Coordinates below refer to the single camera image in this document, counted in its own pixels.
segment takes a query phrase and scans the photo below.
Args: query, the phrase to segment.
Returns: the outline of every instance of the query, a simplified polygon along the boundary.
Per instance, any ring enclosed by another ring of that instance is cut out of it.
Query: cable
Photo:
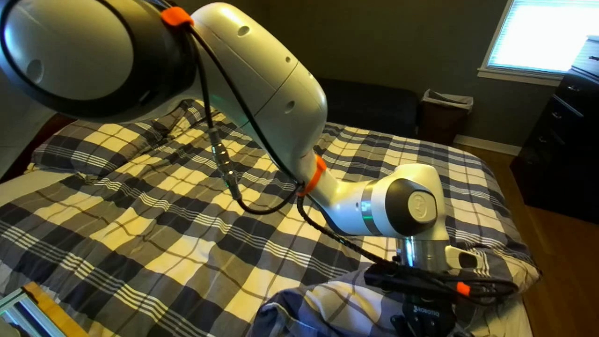
[[[379,258],[379,256],[372,254],[370,250],[355,245],[353,241],[344,239],[342,235],[336,235],[334,232],[327,230],[325,226],[317,224],[314,219],[310,219],[308,213],[304,213],[304,209],[303,209],[303,200],[304,200],[304,196],[297,196],[297,211],[299,211],[299,215],[301,215],[312,228],[316,228],[317,232],[329,235],[329,237],[334,239],[334,241],[349,247],[351,250],[362,254],[364,258],[368,258],[368,260],[372,260],[372,262],[376,262],[376,263],[385,263],[385,265],[387,265],[387,263],[392,263],[392,262],[389,262],[389,260],[385,260],[385,258]]]
[[[192,29],[190,29],[190,35],[200,43],[200,44],[205,44],[201,41],[201,37]],[[273,207],[265,207],[265,209],[256,209],[256,207],[250,207],[248,204],[243,202],[243,196],[239,192],[239,187],[237,187],[237,181],[233,177],[233,170],[231,170],[231,160],[228,159],[228,153],[226,153],[226,147],[220,144],[218,140],[218,134],[216,134],[216,127],[213,125],[213,119],[211,119],[211,104],[209,104],[209,87],[207,87],[207,76],[205,76],[205,67],[203,67],[203,61],[201,61],[201,54],[198,52],[196,56],[196,69],[198,69],[198,76],[200,76],[200,84],[201,84],[201,95],[203,95],[203,114],[205,114],[205,123],[207,123],[207,132],[209,132],[209,140],[211,140],[211,145],[213,145],[213,155],[215,155],[215,160],[216,160],[216,168],[224,179],[224,183],[228,185],[233,200],[239,204],[241,209],[244,209],[246,213],[254,213],[254,215],[267,215],[267,213],[274,213],[278,211],[284,204],[288,204],[295,192],[297,192],[297,183],[293,183],[293,190],[289,190],[278,204],[274,204]],[[237,91],[233,87],[233,82],[231,80],[226,80],[228,86],[231,86],[230,89],[231,91]],[[246,112],[246,104],[243,101],[241,95],[235,95],[237,102],[241,104],[244,116],[250,119],[252,114]],[[273,155],[273,149],[269,147],[269,144],[265,142],[265,138],[259,138],[261,144],[265,144],[267,151]]]
[[[198,35],[198,31],[194,31],[192,28],[188,28],[188,31],[194,35],[194,39],[201,44],[201,48],[209,54],[211,61],[218,67],[222,78],[226,80],[228,87],[231,89],[231,93],[235,95],[235,101],[239,102],[243,114],[246,116],[246,121],[250,123],[250,127],[254,129],[256,136],[259,138],[261,145],[265,147],[265,151],[273,157],[273,160],[276,162],[276,166],[288,175],[288,179],[291,179],[293,183],[299,183],[297,177],[286,168],[286,164],[278,159],[276,151],[269,145],[265,134],[261,132],[258,121],[254,119],[252,112],[248,110],[244,99],[239,93],[239,87],[235,86],[235,82],[230,78],[230,74],[226,72],[226,69],[222,67],[222,63],[218,61],[218,57],[213,54],[213,50],[209,48],[209,44]]]
[[[158,7],[160,11],[175,5],[173,1],[168,1],[168,0],[147,0],[147,1],[153,3],[155,7]]]

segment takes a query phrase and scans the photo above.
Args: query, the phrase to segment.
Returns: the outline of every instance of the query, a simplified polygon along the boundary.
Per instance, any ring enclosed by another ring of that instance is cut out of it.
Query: window
[[[599,0],[508,0],[478,74],[555,84],[587,35],[599,35]]]

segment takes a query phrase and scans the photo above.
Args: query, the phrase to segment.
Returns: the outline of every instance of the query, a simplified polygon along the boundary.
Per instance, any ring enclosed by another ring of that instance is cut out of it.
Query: orange cable clip
[[[458,280],[458,282],[454,282],[454,290],[456,290],[456,293],[460,293],[460,295],[469,295],[469,284],[465,284],[465,282],[462,282],[462,280]]]
[[[321,159],[319,155],[314,155],[314,157],[316,157],[316,170],[314,170],[310,181],[304,185],[304,189],[297,192],[299,196],[306,196],[310,190],[314,190],[314,187],[316,187],[317,181],[319,181],[319,175],[321,175],[323,170],[325,170],[323,159]]]
[[[173,26],[173,28],[183,26],[183,24],[192,26],[190,14],[183,7],[177,7],[177,5],[166,7],[160,13],[160,18],[164,24]]]

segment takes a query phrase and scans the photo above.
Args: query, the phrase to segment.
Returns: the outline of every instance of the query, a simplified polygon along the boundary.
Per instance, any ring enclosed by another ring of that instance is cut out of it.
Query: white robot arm
[[[400,164],[376,181],[342,181],[325,168],[312,151],[325,123],[323,91],[259,24],[228,3],[209,3],[190,14],[198,37],[192,39],[160,20],[164,9],[166,3],[147,0],[1,0],[0,65],[37,101],[98,121],[155,117],[207,93],[213,106],[306,185],[303,194],[334,232],[405,237],[405,247],[447,239],[443,192],[432,166]],[[422,263],[445,262],[437,256],[443,250],[434,254],[426,252]]]

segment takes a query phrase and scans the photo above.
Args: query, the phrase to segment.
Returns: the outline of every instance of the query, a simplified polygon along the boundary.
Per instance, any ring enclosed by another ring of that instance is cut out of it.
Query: bed
[[[220,114],[220,136],[254,207],[289,183]],[[456,147],[327,123],[316,145],[342,179],[402,162],[441,175],[450,241],[520,292],[538,273],[492,172]],[[368,260],[310,228],[293,205],[248,215],[230,196],[194,106],[136,123],[74,121],[0,185],[0,293],[40,284],[89,335],[394,335],[396,303],[362,286]],[[308,213],[323,222],[306,204]],[[394,237],[347,237],[390,258]],[[463,325],[531,335],[518,295]]]

